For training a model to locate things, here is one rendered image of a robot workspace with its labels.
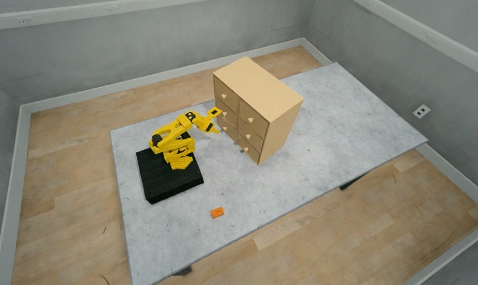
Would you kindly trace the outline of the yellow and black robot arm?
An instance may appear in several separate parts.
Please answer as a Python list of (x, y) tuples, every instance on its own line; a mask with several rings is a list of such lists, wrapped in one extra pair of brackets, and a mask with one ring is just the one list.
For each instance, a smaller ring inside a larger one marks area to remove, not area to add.
[[(149, 146), (155, 154), (164, 152), (172, 170), (185, 169), (193, 161), (192, 157), (186, 155), (195, 151), (195, 141), (187, 131), (193, 128), (192, 124), (201, 127), (203, 123), (204, 118), (198, 113), (187, 111), (173, 122), (157, 129), (151, 136), (152, 140), (149, 140)], [(160, 136), (166, 133), (169, 134)], [(180, 139), (176, 139), (178, 137)], [(180, 158), (181, 156), (185, 157)]]

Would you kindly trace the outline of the tan wooden chest of drawers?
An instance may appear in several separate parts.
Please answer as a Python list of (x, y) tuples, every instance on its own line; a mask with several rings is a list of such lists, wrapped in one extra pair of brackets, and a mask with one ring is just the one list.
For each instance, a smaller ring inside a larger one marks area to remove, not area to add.
[(259, 166), (284, 146), (304, 98), (245, 56), (213, 72), (215, 107), (215, 76), (238, 95), (236, 144), (240, 98), (269, 122), (258, 163), (245, 152)]

